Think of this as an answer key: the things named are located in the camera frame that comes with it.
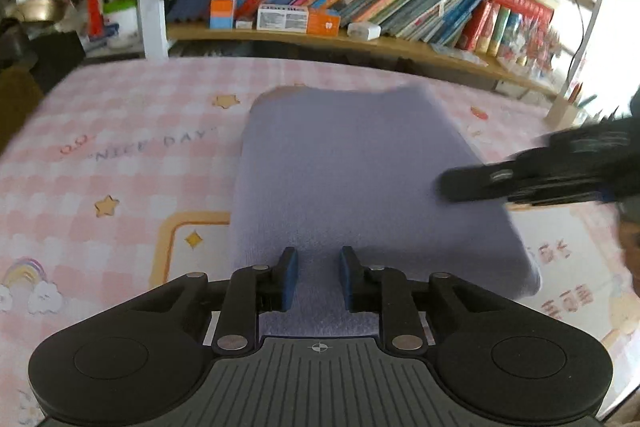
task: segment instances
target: folded cloth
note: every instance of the folded cloth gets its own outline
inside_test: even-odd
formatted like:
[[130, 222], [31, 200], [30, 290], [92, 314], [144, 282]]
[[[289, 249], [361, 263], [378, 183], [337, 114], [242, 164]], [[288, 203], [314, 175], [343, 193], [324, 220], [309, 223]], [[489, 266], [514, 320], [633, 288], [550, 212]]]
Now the folded cloth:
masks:
[[437, 102], [418, 87], [383, 93], [302, 88], [258, 100], [242, 139], [230, 225], [234, 269], [300, 254], [294, 303], [260, 316], [268, 335], [368, 335], [350, 314], [338, 253], [409, 279], [447, 271], [508, 298], [533, 295], [538, 270], [502, 201], [447, 203], [435, 182], [480, 163]]

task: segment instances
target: bed sheet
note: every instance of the bed sheet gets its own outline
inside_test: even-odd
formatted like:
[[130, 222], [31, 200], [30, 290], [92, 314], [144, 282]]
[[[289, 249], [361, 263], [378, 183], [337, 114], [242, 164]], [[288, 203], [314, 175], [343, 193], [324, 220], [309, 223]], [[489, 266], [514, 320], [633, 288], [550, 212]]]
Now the bed sheet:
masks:
[[[184, 58], [72, 73], [0, 158], [0, 425], [42, 418], [27, 364], [48, 335], [189, 271], [230, 275], [234, 178], [260, 93], [409, 83], [434, 94], [486, 162], [535, 146], [547, 132], [540, 108], [339, 64]], [[511, 217], [543, 275], [542, 290], [522, 302], [609, 349], [605, 413], [640, 383], [640, 299], [620, 260], [615, 211], [584, 203], [514, 209]]]

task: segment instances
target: orange box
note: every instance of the orange box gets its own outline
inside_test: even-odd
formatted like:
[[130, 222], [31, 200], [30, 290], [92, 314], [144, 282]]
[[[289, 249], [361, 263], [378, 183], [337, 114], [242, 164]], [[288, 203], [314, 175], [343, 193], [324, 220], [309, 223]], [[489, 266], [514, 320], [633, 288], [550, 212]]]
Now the orange box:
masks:
[[337, 37], [340, 31], [340, 16], [332, 10], [309, 8], [309, 19], [306, 23], [308, 35], [324, 35]]
[[212, 17], [233, 17], [233, 0], [211, 0], [210, 13]]

